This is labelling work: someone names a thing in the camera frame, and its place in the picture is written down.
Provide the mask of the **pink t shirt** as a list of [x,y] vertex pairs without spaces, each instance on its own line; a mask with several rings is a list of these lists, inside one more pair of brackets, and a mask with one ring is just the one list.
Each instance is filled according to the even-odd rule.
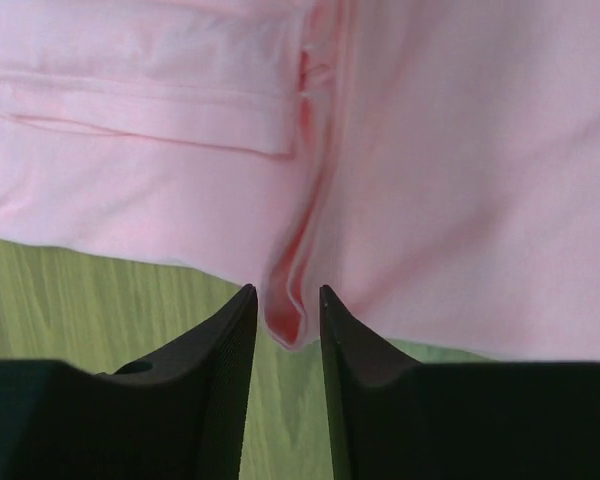
[[600,1],[0,1],[0,238],[600,360]]

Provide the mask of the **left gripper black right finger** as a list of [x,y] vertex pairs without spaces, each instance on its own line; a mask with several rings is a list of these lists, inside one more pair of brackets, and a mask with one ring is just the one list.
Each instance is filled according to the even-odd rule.
[[425,364],[320,290],[337,479],[600,479],[600,362]]

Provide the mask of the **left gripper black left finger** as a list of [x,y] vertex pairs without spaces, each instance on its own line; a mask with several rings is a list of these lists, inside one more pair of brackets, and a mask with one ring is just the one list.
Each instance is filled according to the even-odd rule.
[[257,332],[254,287],[111,374],[0,360],[0,479],[235,479]]

